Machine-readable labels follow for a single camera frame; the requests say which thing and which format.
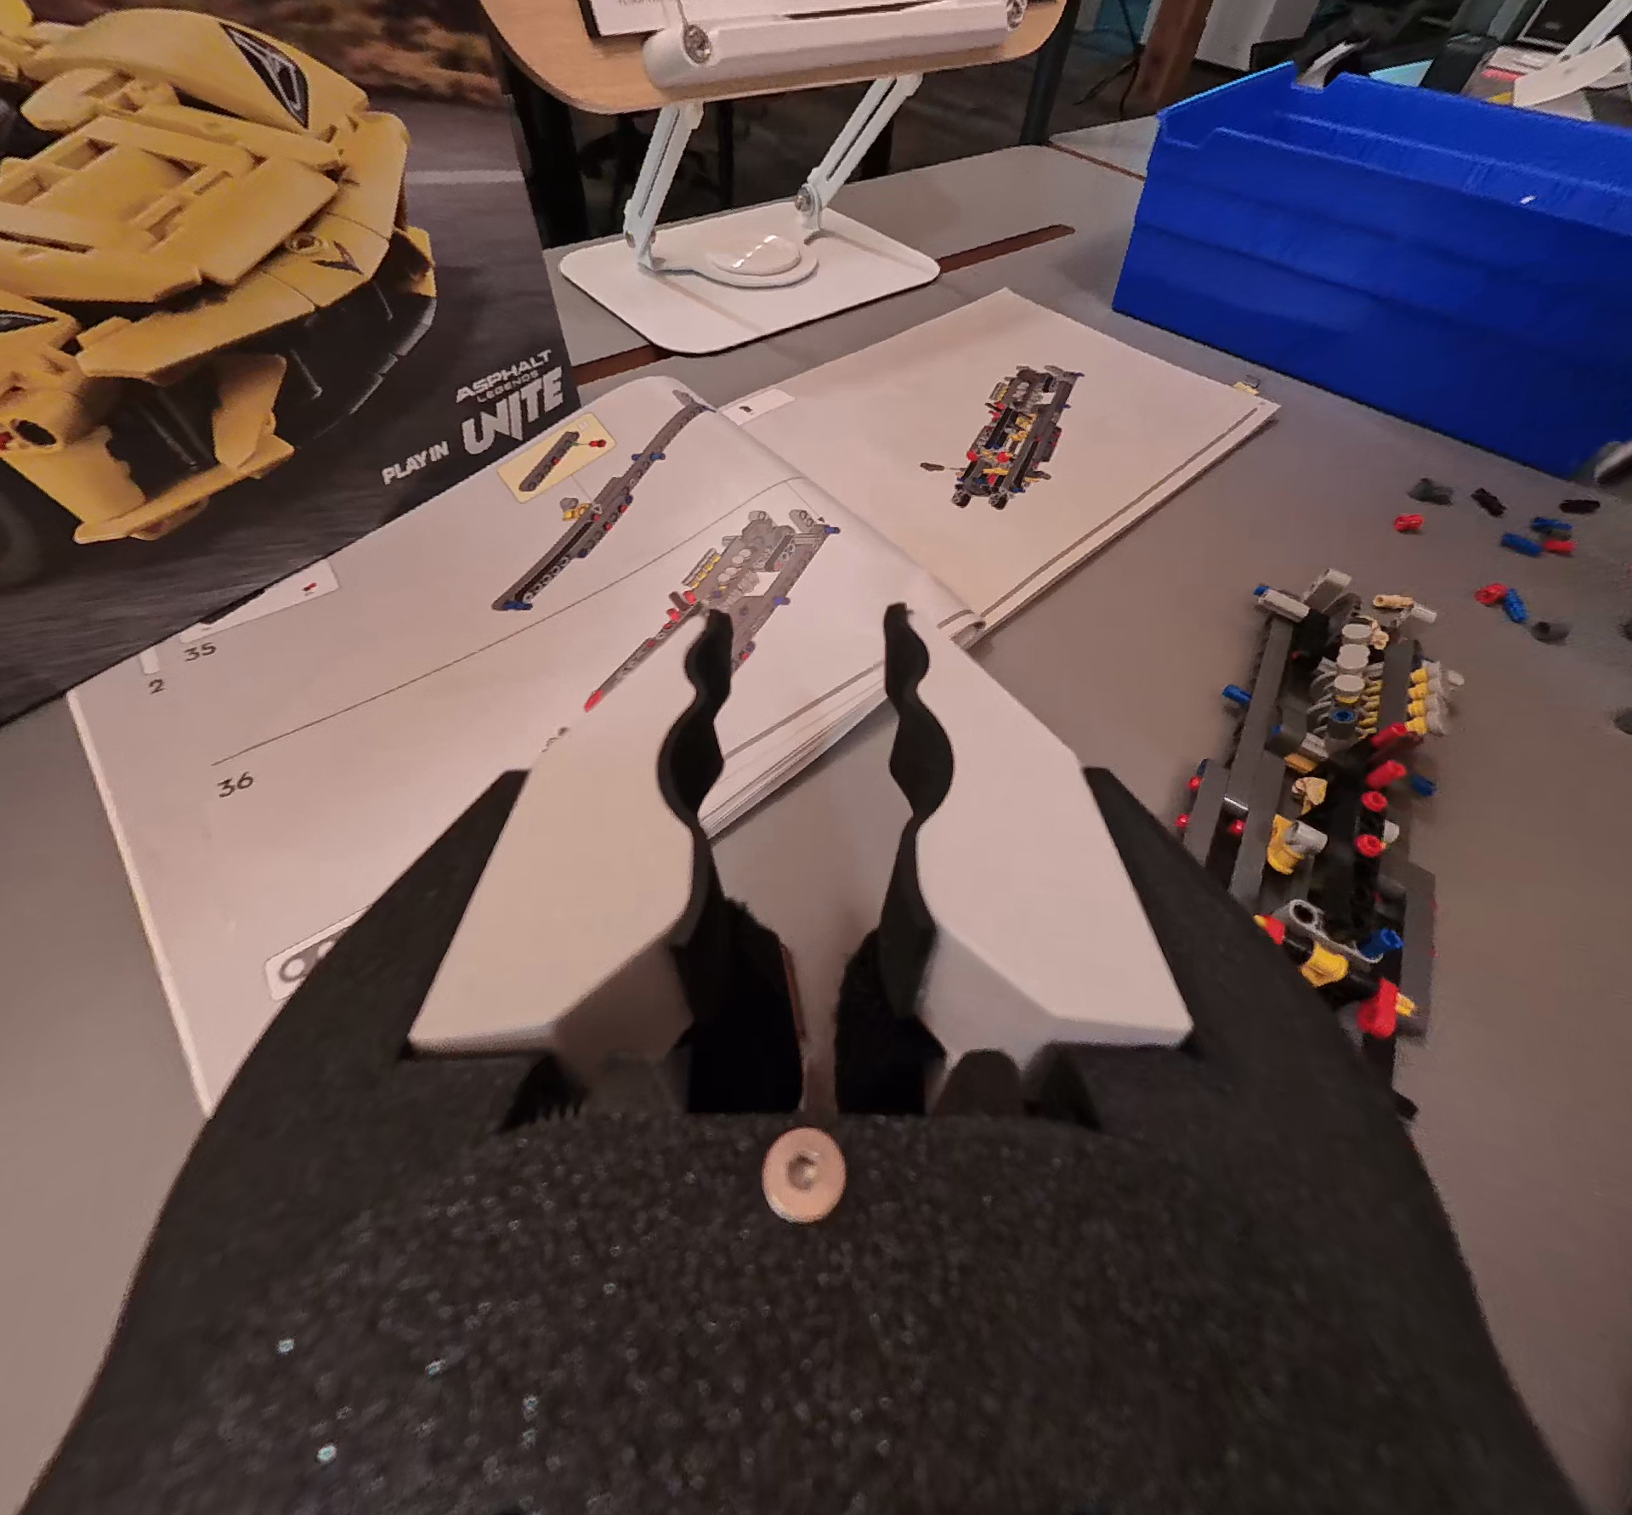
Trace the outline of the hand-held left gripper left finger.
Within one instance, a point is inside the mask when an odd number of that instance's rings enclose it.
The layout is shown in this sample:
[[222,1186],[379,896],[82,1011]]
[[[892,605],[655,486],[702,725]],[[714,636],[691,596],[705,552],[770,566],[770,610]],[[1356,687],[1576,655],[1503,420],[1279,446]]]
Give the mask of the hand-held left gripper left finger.
[[785,950],[726,896],[700,819],[731,671],[733,624],[705,612],[541,753],[419,1010],[415,1053],[538,1053],[586,1088],[681,1059],[688,1111],[799,1107]]

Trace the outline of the scattered small lego pins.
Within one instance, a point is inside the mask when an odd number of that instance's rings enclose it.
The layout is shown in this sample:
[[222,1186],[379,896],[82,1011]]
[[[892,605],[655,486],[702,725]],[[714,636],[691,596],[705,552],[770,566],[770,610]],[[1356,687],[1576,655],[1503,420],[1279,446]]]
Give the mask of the scattered small lego pins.
[[[1433,479],[1417,479],[1407,491],[1407,498],[1416,505],[1412,510],[1396,516],[1393,528],[1398,535],[1417,535],[1424,524],[1417,507],[1449,507],[1456,500],[1456,491]],[[1573,558],[1578,549],[1578,521],[1595,516],[1602,505],[1601,497],[1566,498],[1559,503],[1555,514],[1536,516],[1519,531],[1505,530],[1499,535],[1499,549],[1526,559]],[[1536,619],[1522,594],[1505,584],[1489,582],[1478,587],[1475,601],[1485,608],[1499,610],[1508,624],[1526,629],[1533,641],[1543,647],[1560,648],[1569,640],[1571,629],[1566,624]],[[1409,594],[1377,594],[1370,606],[1379,617],[1398,626],[1409,620],[1430,626],[1435,620],[1435,615]]]

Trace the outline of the lego instruction booklet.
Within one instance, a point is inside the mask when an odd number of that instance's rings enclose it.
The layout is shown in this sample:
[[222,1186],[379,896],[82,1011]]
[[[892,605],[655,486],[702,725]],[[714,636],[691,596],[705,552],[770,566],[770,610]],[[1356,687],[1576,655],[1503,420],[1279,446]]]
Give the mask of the lego instruction booklet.
[[1278,411],[1000,292],[733,406],[628,381],[73,690],[202,1109],[398,875],[676,624],[738,627],[719,833],[883,704],[887,606],[979,640]]

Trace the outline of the blue flat object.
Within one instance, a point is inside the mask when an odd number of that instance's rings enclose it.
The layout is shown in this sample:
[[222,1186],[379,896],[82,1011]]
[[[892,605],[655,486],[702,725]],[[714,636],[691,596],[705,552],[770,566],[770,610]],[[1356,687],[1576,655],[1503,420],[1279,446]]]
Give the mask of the blue flat object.
[[1119,313],[1550,476],[1629,444],[1629,128],[1290,65],[1157,121]]

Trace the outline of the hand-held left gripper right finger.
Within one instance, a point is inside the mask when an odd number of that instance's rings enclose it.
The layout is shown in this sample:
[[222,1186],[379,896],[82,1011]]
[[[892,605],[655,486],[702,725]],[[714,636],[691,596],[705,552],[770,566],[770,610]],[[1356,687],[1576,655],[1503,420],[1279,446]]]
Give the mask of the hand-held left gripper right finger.
[[1065,1048],[1183,1048],[1192,1017],[1077,757],[908,606],[883,641],[906,821],[841,983],[838,1109],[927,1114],[969,1059],[1023,1085]]

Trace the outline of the black lego set box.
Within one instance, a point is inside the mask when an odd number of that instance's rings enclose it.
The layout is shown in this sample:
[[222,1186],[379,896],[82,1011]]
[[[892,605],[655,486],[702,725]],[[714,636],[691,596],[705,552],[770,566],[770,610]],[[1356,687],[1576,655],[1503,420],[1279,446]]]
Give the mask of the black lego set box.
[[2,708],[576,402],[480,0],[4,0]]

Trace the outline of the multicoloured lego chassis assembly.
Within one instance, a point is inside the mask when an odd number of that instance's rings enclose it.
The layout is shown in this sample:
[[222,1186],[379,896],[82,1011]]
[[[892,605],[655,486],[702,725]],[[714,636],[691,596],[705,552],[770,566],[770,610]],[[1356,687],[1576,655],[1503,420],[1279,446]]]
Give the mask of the multicoloured lego chassis assembly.
[[1377,1066],[1431,1024],[1437,882],[1414,832],[1464,680],[1424,638],[1438,613],[1339,570],[1258,586],[1260,636],[1220,702],[1225,748],[1175,819],[1185,853],[1255,919]]

